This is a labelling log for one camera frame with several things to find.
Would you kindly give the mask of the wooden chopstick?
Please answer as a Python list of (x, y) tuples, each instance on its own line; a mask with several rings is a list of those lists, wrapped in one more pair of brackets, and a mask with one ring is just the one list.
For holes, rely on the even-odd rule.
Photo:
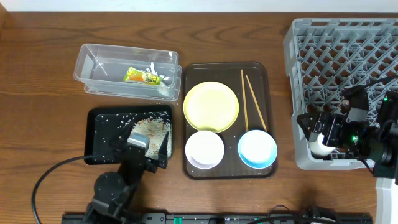
[(255, 104), (255, 106), (256, 106), (256, 110), (257, 110), (257, 113), (258, 113), (258, 115), (259, 115), (259, 119), (260, 119), (260, 121), (261, 121), (262, 127), (263, 127), (263, 129), (264, 129), (265, 132), (268, 132), (267, 126), (266, 126), (265, 121), (264, 121), (264, 118), (263, 118), (263, 116), (262, 116), (261, 109), (260, 109), (260, 107), (259, 107), (259, 103), (258, 103), (258, 101), (257, 101), (256, 94), (255, 94), (254, 89), (253, 89), (253, 87), (252, 87), (252, 85), (251, 85), (250, 79), (249, 79), (248, 75), (245, 75), (245, 77), (246, 77), (246, 80), (247, 80), (247, 82), (248, 82), (249, 89), (250, 89), (252, 98), (253, 98), (253, 100), (254, 100), (254, 104)]
[(246, 90), (245, 90), (243, 70), (241, 70), (241, 86), (242, 86), (242, 92), (243, 92), (243, 108), (244, 108), (245, 132), (248, 132), (249, 131), (249, 127), (248, 127), (248, 111), (247, 111), (247, 103), (246, 103)]

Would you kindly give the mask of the blue bowl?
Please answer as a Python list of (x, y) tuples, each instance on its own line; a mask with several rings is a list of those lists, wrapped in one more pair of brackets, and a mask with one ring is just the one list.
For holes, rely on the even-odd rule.
[(238, 142), (240, 159), (253, 169), (270, 167), (277, 159), (277, 144), (265, 131), (252, 130), (243, 134)]

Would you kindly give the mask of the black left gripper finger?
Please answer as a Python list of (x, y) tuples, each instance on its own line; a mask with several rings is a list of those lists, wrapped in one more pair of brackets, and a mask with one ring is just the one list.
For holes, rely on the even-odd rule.
[(162, 144), (160, 145), (158, 153), (158, 166), (160, 168), (166, 168), (168, 164), (168, 157), (167, 157), (168, 141), (169, 141), (169, 132), (167, 131), (162, 141)]
[(109, 146), (111, 148), (112, 154), (120, 154), (124, 151), (137, 149), (137, 146), (127, 141), (131, 134), (131, 131), (132, 126), (129, 126), (124, 131), (121, 131), (119, 134), (115, 135), (109, 140)]

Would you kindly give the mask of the rice and food scraps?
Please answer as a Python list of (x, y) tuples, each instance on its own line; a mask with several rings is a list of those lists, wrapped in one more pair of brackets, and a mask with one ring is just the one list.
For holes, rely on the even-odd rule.
[(132, 131), (149, 137), (150, 147), (146, 156), (157, 159), (158, 151), (166, 132), (169, 132), (168, 159), (172, 155), (172, 124), (170, 113), (140, 112), (140, 113), (111, 113), (94, 116), (94, 134), (92, 152), (102, 154), (111, 150), (109, 140), (115, 135), (132, 126)]

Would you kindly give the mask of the green orange snack wrapper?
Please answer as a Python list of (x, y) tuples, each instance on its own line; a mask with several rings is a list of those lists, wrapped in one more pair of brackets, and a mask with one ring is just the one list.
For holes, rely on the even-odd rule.
[(138, 82), (147, 85), (160, 85), (162, 78), (151, 72), (145, 70), (137, 70), (133, 67), (129, 67), (124, 78), (124, 82)]

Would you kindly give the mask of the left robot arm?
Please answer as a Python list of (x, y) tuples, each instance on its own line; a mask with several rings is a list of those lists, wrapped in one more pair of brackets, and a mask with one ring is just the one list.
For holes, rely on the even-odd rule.
[(112, 155), (120, 162), (118, 171), (105, 172), (95, 181), (94, 196), (88, 204), (81, 223), (138, 223), (139, 217), (128, 211), (145, 171), (156, 173), (166, 168), (169, 132), (166, 132), (157, 159), (146, 156), (150, 139), (129, 128), (113, 137), (109, 145)]

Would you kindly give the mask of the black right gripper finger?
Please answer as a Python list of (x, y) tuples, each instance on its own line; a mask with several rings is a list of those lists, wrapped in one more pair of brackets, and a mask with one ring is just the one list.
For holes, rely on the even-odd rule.
[(318, 113), (305, 113), (297, 116), (297, 123), (303, 131), (311, 132), (314, 130), (315, 124), (318, 119)]
[(304, 129), (303, 133), (308, 142), (316, 142), (318, 139), (318, 135), (320, 134), (320, 132), (317, 130), (309, 130), (309, 129)]

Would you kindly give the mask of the white bowl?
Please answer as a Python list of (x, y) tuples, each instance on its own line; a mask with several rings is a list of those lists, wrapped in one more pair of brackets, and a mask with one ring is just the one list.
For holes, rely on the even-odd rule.
[(198, 169), (212, 169), (223, 159), (223, 140), (211, 131), (198, 131), (192, 134), (185, 145), (187, 161)]

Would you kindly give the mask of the white paper cup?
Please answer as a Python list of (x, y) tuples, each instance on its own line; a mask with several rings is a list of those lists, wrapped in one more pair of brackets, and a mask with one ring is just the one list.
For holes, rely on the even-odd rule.
[(323, 134), (319, 134), (315, 142), (308, 142), (308, 147), (312, 154), (316, 156), (327, 156), (336, 149), (335, 147), (329, 147), (324, 145), (322, 143), (324, 137), (325, 136)]

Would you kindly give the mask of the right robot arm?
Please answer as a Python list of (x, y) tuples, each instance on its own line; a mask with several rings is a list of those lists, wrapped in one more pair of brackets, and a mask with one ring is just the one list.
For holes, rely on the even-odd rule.
[(324, 156), (319, 149), (337, 148), (353, 153), (377, 179), (376, 223), (397, 223), (397, 93), (388, 91), (382, 99), (378, 128), (366, 121), (369, 102), (364, 90), (351, 91), (343, 102), (349, 107), (347, 116), (312, 112), (297, 116), (296, 122), (314, 143), (313, 154)]

